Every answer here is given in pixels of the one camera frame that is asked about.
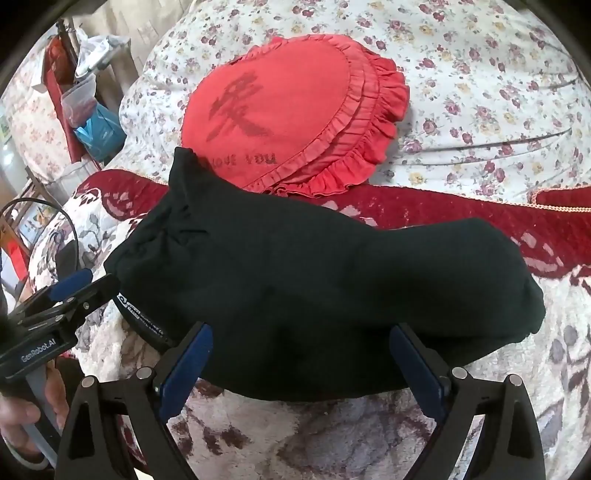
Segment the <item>person's left hand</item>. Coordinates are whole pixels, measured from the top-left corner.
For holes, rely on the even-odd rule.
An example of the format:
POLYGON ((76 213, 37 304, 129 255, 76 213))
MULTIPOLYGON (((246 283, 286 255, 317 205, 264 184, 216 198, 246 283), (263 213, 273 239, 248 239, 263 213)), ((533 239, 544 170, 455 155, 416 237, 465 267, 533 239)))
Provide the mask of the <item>person's left hand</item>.
MULTIPOLYGON (((46 366, 45 398, 62 428, 69 413, 66 388, 54 360, 46 366)), ((32 403, 11 395, 1 394, 1 434, 17 453, 26 459, 40 457, 41 453, 24 430, 25 425, 36 423, 40 410, 32 403)))

